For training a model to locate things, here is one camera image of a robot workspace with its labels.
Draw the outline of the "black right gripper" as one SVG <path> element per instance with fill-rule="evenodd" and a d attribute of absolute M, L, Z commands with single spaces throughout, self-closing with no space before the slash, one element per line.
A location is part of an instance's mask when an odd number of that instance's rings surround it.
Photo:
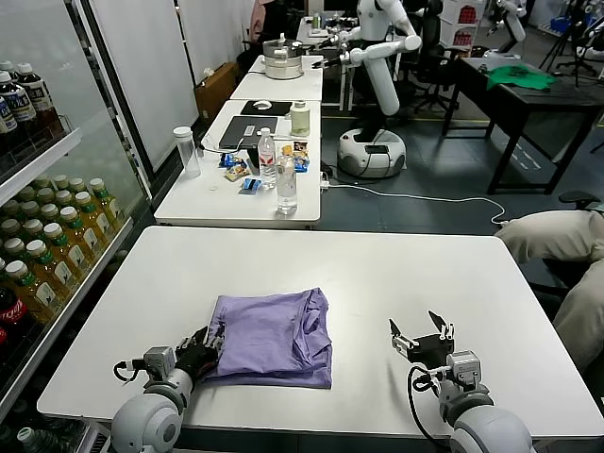
<path fill-rule="evenodd" d="M 428 312 L 432 323 L 439 334 L 431 334 L 411 340 L 405 337 L 395 321 L 390 318 L 391 344 L 393 349 L 411 363 L 421 363 L 424 366 L 445 366 L 446 357 L 454 352 L 454 325 L 430 310 Z"/>

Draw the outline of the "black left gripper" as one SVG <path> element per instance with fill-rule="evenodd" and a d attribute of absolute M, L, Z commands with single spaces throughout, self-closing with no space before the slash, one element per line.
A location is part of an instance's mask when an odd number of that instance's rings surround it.
<path fill-rule="evenodd" d="M 192 380 L 203 378 L 218 365 L 225 330 L 226 324 L 219 321 L 213 332 L 208 333 L 208 327 L 202 327 L 185 337 L 176 347 L 176 368 L 187 373 Z"/>

